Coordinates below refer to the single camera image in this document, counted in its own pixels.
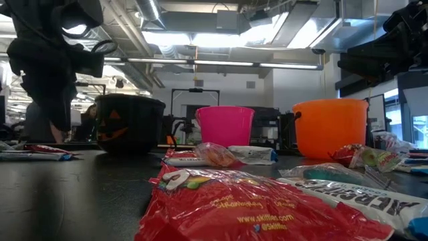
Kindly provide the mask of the black rectangular frame stand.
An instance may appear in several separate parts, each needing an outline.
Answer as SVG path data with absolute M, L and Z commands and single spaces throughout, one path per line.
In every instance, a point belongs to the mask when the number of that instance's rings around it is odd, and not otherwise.
M 173 102 L 174 102 L 174 93 L 176 91 L 180 92 L 191 92 L 191 93 L 202 93 L 202 92 L 214 92 L 217 94 L 217 106 L 220 106 L 220 90 L 208 90 L 203 88 L 173 88 L 171 89 L 171 101 L 170 101 L 170 115 L 173 115 Z
M 102 87 L 102 95 L 106 94 L 106 85 L 105 84 L 94 84 L 94 83 L 87 83 L 87 82 L 75 82 L 74 83 L 76 87 L 89 87 L 89 86 L 93 86 L 93 87 L 97 87 L 100 86 Z

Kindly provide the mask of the long ceiling light bar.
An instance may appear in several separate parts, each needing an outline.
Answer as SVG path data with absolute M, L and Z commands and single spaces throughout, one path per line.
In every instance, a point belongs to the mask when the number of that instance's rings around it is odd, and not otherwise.
M 178 65 L 204 65 L 204 66 L 235 66 L 245 68 L 272 68 L 291 70 L 316 70 L 324 69 L 321 65 L 291 64 L 291 63 L 270 63 L 270 62 L 234 62 L 220 60 L 194 60 L 194 59 L 166 59 L 166 58 L 117 58 L 105 57 L 105 62 L 115 63 L 145 63 L 145 64 L 178 64 Z

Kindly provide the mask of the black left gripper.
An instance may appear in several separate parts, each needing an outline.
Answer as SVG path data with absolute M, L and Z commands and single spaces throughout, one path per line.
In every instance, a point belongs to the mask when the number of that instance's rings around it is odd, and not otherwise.
M 76 97 L 76 74 L 102 75 L 104 52 L 82 45 L 49 43 L 36 36 L 17 37 L 7 48 L 14 74 L 42 113 L 60 131 L 71 130 L 71 101 Z

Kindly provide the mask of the person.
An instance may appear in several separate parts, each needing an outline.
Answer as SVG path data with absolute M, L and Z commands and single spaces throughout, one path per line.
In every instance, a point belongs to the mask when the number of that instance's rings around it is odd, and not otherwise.
M 88 107 L 87 111 L 81 114 L 81 125 L 76 129 L 75 138 L 78 141 L 87 141 L 91 139 L 94 126 L 96 124 L 97 107 L 93 104 Z
M 51 123 L 35 102 L 31 102 L 26 108 L 23 136 L 30 143 L 63 143 L 62 132 Z

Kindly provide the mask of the red Skittles candy pack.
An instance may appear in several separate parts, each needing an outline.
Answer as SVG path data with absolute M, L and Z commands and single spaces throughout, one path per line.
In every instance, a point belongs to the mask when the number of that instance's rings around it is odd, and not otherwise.
M 134 241 L 386 241 L 387 224 L 242 171 L 163 166 Z
M 361 144 L 345 145 L 342 148 L 336 150 L 334 153 L 329 153 L 328 155 L 335 162 L 345 167 L 349 167 L 352 162 L 352 158 L 354 157 L 354 154 L 363 147 L 364 145 Z
M 168 149 L 163 159 L 166 159 L 169 157 L 198 157 L 198 156 L 196 156 L 196 153 L 194 151 L 176 151 L 174 149 Z M 243 163 L 237 159 L 237 163 L 235 165 L 232 165 L 231 167 L 240 167 L 242 165 Z
M 40 153 L 63 153 L 67 155 L 79 155 L 79 153 L 58 149 L 47 145 L 24 145 L 24 149 L 26 151 L 34 151 Z

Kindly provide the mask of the white board black frame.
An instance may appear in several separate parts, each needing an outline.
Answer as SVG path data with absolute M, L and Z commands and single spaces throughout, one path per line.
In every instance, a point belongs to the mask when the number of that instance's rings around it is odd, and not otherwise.
M 384 131 L 386 127 L 385 98 L 383 94 L 370 97 L 368 119 L 372 131 Z

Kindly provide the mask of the orange plastic bucket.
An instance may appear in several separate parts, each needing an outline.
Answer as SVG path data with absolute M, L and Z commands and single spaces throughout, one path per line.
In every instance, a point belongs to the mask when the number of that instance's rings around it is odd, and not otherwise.
M 292 107 L 299 152 L 329 159 L 345 145 L 366 143 L 368 102 L 351 98 L 320 99 Z

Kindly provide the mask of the clear bag orange candy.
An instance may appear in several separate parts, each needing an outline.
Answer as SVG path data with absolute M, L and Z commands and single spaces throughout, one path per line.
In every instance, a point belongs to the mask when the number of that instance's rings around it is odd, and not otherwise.
M 210 166 L 231 167 L 237 163 L 227 148 L 215 143 L 201 143 L 194 148 L 194 152 Z

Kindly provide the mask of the black equipment rack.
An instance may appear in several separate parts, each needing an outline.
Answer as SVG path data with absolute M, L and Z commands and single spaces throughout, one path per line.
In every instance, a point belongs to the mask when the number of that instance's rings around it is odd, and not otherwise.
M 250 145 L 269 147 L 279 150 L 280 140 L 280 111 L 277 108 L 250 106 L 254 110 Z

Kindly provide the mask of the clear bag green candy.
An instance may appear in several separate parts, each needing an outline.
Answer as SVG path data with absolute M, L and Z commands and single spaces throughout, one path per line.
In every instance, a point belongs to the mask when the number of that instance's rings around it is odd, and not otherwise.
M 364 166 L 376 167 L 380 172 L 386 173 L 393 171 L 400 163 L 404 162 L 409 157 L 409 154 L 361 147 L 354 152 L 349 167 L 351 169 Z
M 15 145 L 8 145 L 6 142 L 0 141 L 0 151 L 22 151 L 24 150 L 25 142 Z

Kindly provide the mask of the pink plastic bucket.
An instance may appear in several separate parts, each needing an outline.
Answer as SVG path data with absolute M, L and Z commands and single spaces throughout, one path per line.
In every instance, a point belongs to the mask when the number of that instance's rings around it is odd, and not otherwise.
M 209 106 L 199 108 L 196 119 L 203 143 L 223 147 L 248 146 L 255 111 L 241 106 Z

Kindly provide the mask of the white plastic bag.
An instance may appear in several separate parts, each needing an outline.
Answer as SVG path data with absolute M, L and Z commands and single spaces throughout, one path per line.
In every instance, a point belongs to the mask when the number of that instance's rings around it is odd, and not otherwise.
M 409 153 L 410 150 L 417 149 L 415 144 L 400 140 L 400 138 L 398 138 L 398 136 L 396 136 L 394 133 L 387 131 L 376 131 L 372 132 L 372 135 L 375 140 L 379 139 L 380 141 L 384 141 L 386 150 L 390 152 Z

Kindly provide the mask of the black jack-o-lantern bucket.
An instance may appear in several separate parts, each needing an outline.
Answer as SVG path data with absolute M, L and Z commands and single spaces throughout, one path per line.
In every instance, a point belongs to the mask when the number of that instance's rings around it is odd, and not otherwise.
M 113 155 L 144 155 L 158 145 L 165 103 L 127 94 L 96 97 L 98 146 Z

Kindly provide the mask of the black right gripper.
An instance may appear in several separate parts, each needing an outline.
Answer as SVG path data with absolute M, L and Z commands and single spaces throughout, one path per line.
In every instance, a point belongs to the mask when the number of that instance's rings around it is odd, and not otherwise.
M 428 22 L 385 22 L 386 34 L 349 48 L 338 67 L 371 82 L 387 75 L 428 70 Z

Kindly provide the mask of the silver rectangular air duct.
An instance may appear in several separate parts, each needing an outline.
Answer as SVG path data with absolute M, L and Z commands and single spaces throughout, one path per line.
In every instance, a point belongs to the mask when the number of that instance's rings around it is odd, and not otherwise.
M 241 16 L 240 48 L 343 52 L 382 35 L 389 12 L 381 0 L 267 0 Z

